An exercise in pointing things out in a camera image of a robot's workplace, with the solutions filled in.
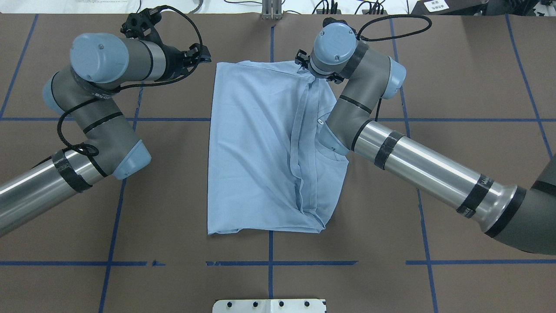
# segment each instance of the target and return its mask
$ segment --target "white metal bracket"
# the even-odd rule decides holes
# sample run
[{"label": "white metal bracket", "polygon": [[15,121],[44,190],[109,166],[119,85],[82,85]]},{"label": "white metal bracket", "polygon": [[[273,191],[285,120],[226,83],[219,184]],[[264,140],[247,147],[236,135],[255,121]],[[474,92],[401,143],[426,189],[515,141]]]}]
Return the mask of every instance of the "white metal bracket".
[{"label": "white metal bracket", "polygon": [[218,300],[212,313],[326,313],[324,299]]}]

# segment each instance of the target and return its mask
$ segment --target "blue grid line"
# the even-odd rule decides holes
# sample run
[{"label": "blue grid line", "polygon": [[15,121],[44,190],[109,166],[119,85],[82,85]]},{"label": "blue grid line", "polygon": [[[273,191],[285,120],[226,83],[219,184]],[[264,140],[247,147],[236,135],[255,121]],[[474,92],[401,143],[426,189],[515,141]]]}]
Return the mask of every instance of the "blue grid line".
[{"label": "blue grid line", "polygon": [[269,299],[274,299],[274,231],[269,231]]},{"label": "blue grid line", "polygon": [[[390,32],[393,37],[396,36],[394,31],[394,21],[392,19],[390,19]],[[396,39],[392,39],[392,47],[394,48],[394,57],[396,58],[396,62],[399,62]],[[408,117],[408,111],[405,103],[405,94],[404,94],[403,86],[400,88],[400,96],[401,96],[401,105],[404,110],[405,132],[407,137],[411,138],[411,132],[409,129],[409,117]],[[434,313],[438,313],[438,302],[436,300],[436,288],[434,286],[433,267],[430,264],[429,241],[426,235],[425,214],[423,213],[423,203],[421,201],[421,191],[419,190],[419,188],[417,189],[417,198],[419,201],[419,214],[421,215],[421,234],[423,235],[423,245],[425,248],[425,258],[427,261],[426,267],[427,267],[427,272],[429,274],[430,295],[433,302]]]},{"label": "blue grid line", "polygon": [[[0,118],[0,121],[58,121],[59,118]],[[127,118],[128,121],[135,121],[134,118]],[[556,122],[556,119],[518,119],[518,118],[379,118],[381,122],[527,122],[537,123],[541,122]],[[66,121],[75,121],[73,118],[66,118]],[[137,118],[137,121],[150,121],[150,122],[210,122],[210,118]]]},{"label": "blue grid line", "polygon": [[[137,108],[135,109],[135,116],[133,118],[133,130],[137,128],[137,118],[139,117],[139,109],[141,108],[141,99],[143,96],[143,87],[139,89],[139,96],[137,97]],[[110,270],[112,268],[112,260],[114,258],[114,248],[116,246],[116,237],[118,235],[118,227],[120,225],[120,216],[122,213],[123,206],[123,191],[126,188],[127,178],[122,181],[122,187],[120,189],[120,197],[118,199],[118,208],[116,209],[116,219],[114,220],[114,228],[112,230],[112,239],[110,241],[110,251],[108,253],[108,262],[106,264],[105,280],[102,285],[101,300],[98,306],[98,313],[104,311],[104,304],[106,300],[106,292],[108,291],[108,281],[110,280]]]},{"label": "blue grid line", "polygon": [[510,17],[506,14],[506,24],[508,25],[508,32],[510,34],[510,40],[512,41],[512,47],[515,53],[515,59],[518,62],[519,70],[521,71],[523,82],[525,83],[525,88],[527,88],[527,94],[529,95],[529,100],[531,101],[531,105],[533,106],[533,111],[535,112],[535,117],[537,118],[540,133],[543,136],[544,145],[547,147],[548,157],[552,158],[552,151],[550,149],[550,145],[548,144],[547,135],[544,132],[543,123],[540,121],[539,110],[537,110],[537,105],[535,104],[535,99],[533,98],[533,93],[531,92],[531,88],[529,87],[529,81],[527,80],[527,76],[525,75],[525,70],[523,69],[523,65],[521,62],[521,58],[519,57],[518,48],[515,44],[514,39],[514,32],[512,31],[512,25],[510,24]]},{"label": "blue grid line", "polygon": [[[270,27],[270,62],[274,62],[274,27]],[[274,231],[269,231],[269,299],[274,298]]]},{"label": "blue grid line", "polygon": [[9,95],[12,93],[13,85],[16,83],[17,74],[19,73],[19,68],[21,67],[21,63],[23,62],[23,57],[25,56],[25,52],[27,51],[27,47],[29,46],[29,41],[31,40],[31,36],[33,35],[34,27],[37,24],[38,14],[35,14],[33,19],[33,24],[31,24],[31,29],[29,30],[29,34],[27,35],[27,39],[25,40],[25,45],[23,45],[23,50],[21,51],[21,55],[19,56],[19,60],[17,61],[16,70],[13,72],[12,81],[10,81],[8,86],[8,91],[6,92],[6,97],[4,98],[4,103],[2,104],[2,108],[0,109],[0,118],[4,115],[4,111],[6,110],[6,106],[8,105]]},{"label": "blue grid line", "polygon": [[[107,266],[106,261],[0,261],[0,266]],[[147,266],[147,261],[112,262],[111,266]]]},{"label": "blue grid line", "polygon": [[556,259],[515,260],[408,260],[406,265],[556,264]]},{"label": "blue grid line", "polygon": [[358,261],[206,261],[207,266],[353,266]]}]

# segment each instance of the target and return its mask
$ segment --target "light blue shirt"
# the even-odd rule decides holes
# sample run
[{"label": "light blue shirt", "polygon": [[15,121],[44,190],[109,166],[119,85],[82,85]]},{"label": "light blue shirt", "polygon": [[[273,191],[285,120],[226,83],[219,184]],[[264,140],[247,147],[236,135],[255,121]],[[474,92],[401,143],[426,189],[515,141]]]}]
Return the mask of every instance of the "light blue shirt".
[{"label": "light blue shirt", "polygon": [[335,103],[328,83],[293,61],[217,64],[208,234],[325,228],[348,166],[316,140]]}]

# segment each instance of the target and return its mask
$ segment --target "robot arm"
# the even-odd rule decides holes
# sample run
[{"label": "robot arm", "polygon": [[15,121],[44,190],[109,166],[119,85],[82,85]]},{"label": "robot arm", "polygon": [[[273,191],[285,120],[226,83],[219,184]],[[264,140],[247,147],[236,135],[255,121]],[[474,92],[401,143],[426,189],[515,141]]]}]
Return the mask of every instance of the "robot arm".
[{"label": "robot arm", "polygon": [[477,221],[514,248],[556,255],[556,158],[530,190],[504,186],[369,118],[380,98],[394,96],[405,68],[358,40],[346,23],[326,19],[313,51],[296,62],[313,75],[348,83],[319,135],[339,154],[354,151]]},{"label": "robot arm", "polygon": [[112,96],[128,87],[120,87],[124,82],[167,84],[189,75],[188,67],[210,62],[201,39],[189,51],[162,43],[154,24],[166,8],[173,9],[162,6],[130,14],[121,29],[125,39],[85,33],[74,40],[71,65],[47,82],[43,97],[63,117],[71,114],[87,140],[79,145],[65,142],[68,148],[54,153],[51,160],[0,186],[0,236],[104,177],[124,179],[150,162],[145,145]]}]

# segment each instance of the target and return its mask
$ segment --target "black strap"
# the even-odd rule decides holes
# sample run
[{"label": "black strap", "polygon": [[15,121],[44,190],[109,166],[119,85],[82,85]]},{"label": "black strap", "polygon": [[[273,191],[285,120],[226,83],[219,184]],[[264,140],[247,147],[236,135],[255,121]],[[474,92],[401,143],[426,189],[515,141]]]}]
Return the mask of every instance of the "black strap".
[{"label": "black strap", "polygon": [[487,196],[488,190],[490,190],[493,183],[494,181],[490,177],[481,174],[475,186],[473,186],[473,189],[471,189],[471,192],[467,195],[467,198],[459,208],[456,209],[456,212],[467,218],[471,218],[476,213],[479,204],[481,204]]},{"label": "black strap", "polygon": [[355,137],[353,137],[353,141],[351,142],[351,151],[355,151],[355,144],[357,143],[357,140],[359,139],[359,135],[361,135],[361,132],[363,131],[363,129],[365,129],[365,126],[367,126],[368,123],[372,122],[373,120],[367,120],[366,122],[363,123],[363,125],[361,125],[361,127],[359,127],[359,130],[357,131],[357,133],[355,134]]},{"label": "black strap", "polygon": [[108,116],[105,116],[105,117],[99,119],[98,121],[92,123],[91,125],[85,127],[85,128],[83,129],[83,133],[84,133],[84,134],[87,134],[87,133],[88,133],[89,131],[91,131],[93,128],[95,128],[95,127],[97,127],[97,126],[99,126],[99,125],[101,125],[101,124],[103,124],[103,123],[106,123],[106,122],[110,121],[110,120],[113,119],[113,118],[117,118],[118,116],[122,116],[122,115],[123,115],[123,113],[122,113],[121,111],[118,111],[118,112],[116,112],[116,113],[112,113],[112,114],[110,114],[110,115],[108,115]]},{"label": "black strap", "polygon": [[533,184],[533,186],[531,186],[531,189],[536,189],[538,191],[542,191],[556,197],[556,186],[554,186],[553,184],[541,182],[540,180],[538,180]]},{"label": "black strap", "polygon": [[60,176],[76,192],[82,193],[92,187],[81,175],[78,175],[75,170],[73,170],[73,167],[62,150],[52,155],[52,163],[54,163],[54,167],[56,167]]},{"label": "black strap", "polygon": [[359,107],[359,108],[361,108],[361,109],[367,111],[367,112],[369,113],[369,115],[373,112],[371,109],[369,109],[368,107],[366,107],[366,106],[363,105],[362,103],[360,103],[360,102],[358,102],[358,101],[355,101],[355,100],[353,100],[353,99],[350,98],[350,97],[346,97],[346,96],[344,96],[344,95],[340,95],[339,98],[342,99],[342,100],[346,100],[347,102],[349,102],[349,103],[351,103],[351,104],[353,104],[353,105],[355,105],[355,106],[357,106],[357,107]]},{"label": "black strap", "polygon": [[494,225],[492,225],[492,227],[485,232],[485,234],[494,238],[502,230],[504,230],[506,225],[508,225],[508,223],[514,217],[515,213],[518,211],[521,203],[523,203],[523,199],[525,199],[526,194],[527,190],[518,186],[518,189],[515,191],[514,196],[510,200],[510,203],[508,204],[504,212],[502,212],[502,215],[498,218],[496,223],[494,223]]},{"label": "black strap", "polygon": [[119,91],[99,88],[93,85],[91,82],[86,81],[83,78],[81,78],[79,75],[77,75],[73,67],[70,67],[70,69],[71,69],[71,73],[73,74],[73,80],[75,80],[75,82],[81,88],[88,91],[92,96],[94,96],[97,99],[101,99],[101,100],[110,99],[112,96],[116,95],[119,92]]},{"label": "black strap", "polygon": [[380,169],[384,169],[384,165],[386,164],[386,160],[390,156],[390,153],[394,150],[394,147],[398,143],[398,141],[404,136],[404,134],[398,131],[392,131],[384,142],[382,146],[380,146],[379,151],[375,156],[375,165],[378,166]]},{"label": "black strap", "polygon": [[355,69],[359,66],[359,63],[361,63],[361,60],[365,56],[365,53],[367,52],[368,49],[369,49],[368,45],[363,43],[358,43],[357,47],[355,48],[355,51],[353,52],[353,55],[351,56],[347,64],[344,66],[344,68],[341,70],[340,76],[345,79],[349,79],[353,74],[353,72],[355,72]]}]

